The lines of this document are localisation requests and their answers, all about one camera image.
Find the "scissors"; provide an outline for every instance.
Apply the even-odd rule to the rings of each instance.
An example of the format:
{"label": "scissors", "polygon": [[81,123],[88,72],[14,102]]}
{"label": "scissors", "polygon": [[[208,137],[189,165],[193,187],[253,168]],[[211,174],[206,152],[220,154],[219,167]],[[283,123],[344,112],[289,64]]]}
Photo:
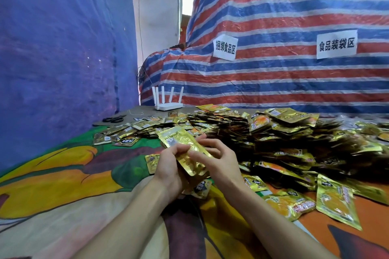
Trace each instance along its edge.
{"label": "scissors", "polygon": [[119,116],[116,116],[116,117],[108,117],[108,118],[104,118],[103,119],[103,122],[110,122],[110,123],[120,123],[120,122],[123,122],[123,118],[125,117],[126,115],[119,115]]}

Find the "red white and blue striped tarp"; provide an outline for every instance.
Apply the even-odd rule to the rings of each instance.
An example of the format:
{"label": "red white and blue striped tarp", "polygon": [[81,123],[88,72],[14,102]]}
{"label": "red white and blue striped tarp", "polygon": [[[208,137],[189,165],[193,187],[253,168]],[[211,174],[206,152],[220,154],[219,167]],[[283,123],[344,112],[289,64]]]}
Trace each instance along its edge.
{"label": "red white and blue striped tarp", "polygon": [[[355,56],[316,59],[318,34],[351,29]],[[212,57],[221,34],[239,39],[233,62]],[[389,113],[389,0],[194,0],[186,40],[145,60],[142,105],[163,85],[187,105]]]}

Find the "gray table surface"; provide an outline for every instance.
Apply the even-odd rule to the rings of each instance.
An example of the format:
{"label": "gray table surface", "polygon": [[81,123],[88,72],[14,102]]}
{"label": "gray table surface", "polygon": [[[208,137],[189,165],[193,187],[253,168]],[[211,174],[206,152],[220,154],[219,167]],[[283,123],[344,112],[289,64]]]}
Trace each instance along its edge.
{"label": "gray table surface", "polygon": [[[102,121],[98,121],[93,123],[93,126],[115,126],[115,125],[120,125],[122,123],[131,123],[134,122],[134,118],[143,118],[147,116],[161,116],[161,117],[167,117],[168,112],[172,111],[178,111],[182,112],[184,114],[191,113],[195,110],[198,110],[196,107],[183,107],[180,109],[176,110],[167,110],[167,111],[161,111],[161,110],[156,110],[152,106],[147,106],[147,105],[138,105],[136,107],[133,107],[132,109],[125,110],[122,112],[119,112],[118,114],[112,115],[112,116],[118,116],[118,115],[126,115],[124,117],[124,121],[120,123],[105,123]],[[234,109],[231,108],[231,110],[237,110],[239,113],[249,113],[249,114],[254,114],[256,110],[258,109]]]}

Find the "paper sign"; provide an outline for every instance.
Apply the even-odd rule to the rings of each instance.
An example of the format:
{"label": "paper sign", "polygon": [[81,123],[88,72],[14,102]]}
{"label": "paper sign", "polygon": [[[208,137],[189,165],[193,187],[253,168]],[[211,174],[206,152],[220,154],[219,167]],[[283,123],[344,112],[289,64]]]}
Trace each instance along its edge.
{"label": "paper sign", "polygon": [[316,58],[333,58],[357,54],[357,30],[320,34],[317,36]]}
{"label": "paper sign", "polygon": [[214,57],[224,60],[235,60],[238,39],[228,35],[220,35],[214,40]]}

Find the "blue wall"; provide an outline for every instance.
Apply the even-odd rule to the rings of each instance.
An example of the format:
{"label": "blue wall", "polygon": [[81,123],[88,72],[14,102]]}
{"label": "blue wall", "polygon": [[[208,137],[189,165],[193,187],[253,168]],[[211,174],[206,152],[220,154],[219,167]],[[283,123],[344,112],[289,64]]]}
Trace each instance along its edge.
{"label": "blue wall", "polygon": [[132,0],[0,0],[0,170],[138,104]]}

